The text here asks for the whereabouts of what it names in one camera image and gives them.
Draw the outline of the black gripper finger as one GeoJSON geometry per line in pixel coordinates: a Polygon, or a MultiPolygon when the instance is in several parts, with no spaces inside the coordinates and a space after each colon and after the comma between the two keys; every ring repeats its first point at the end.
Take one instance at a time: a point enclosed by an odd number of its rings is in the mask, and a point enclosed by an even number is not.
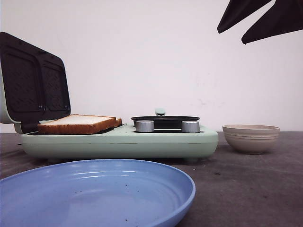
{"type": "Polygon", "coordinates": [[[274,5],[241,38],[247,44],[303,28],[303,2],[277,0],[274,5]]]}
{"type": "Polygon", "coordinates": [[[228,30],[269,2],[269,0],[230,0],[217,27],[218,33],[228,30]]]}

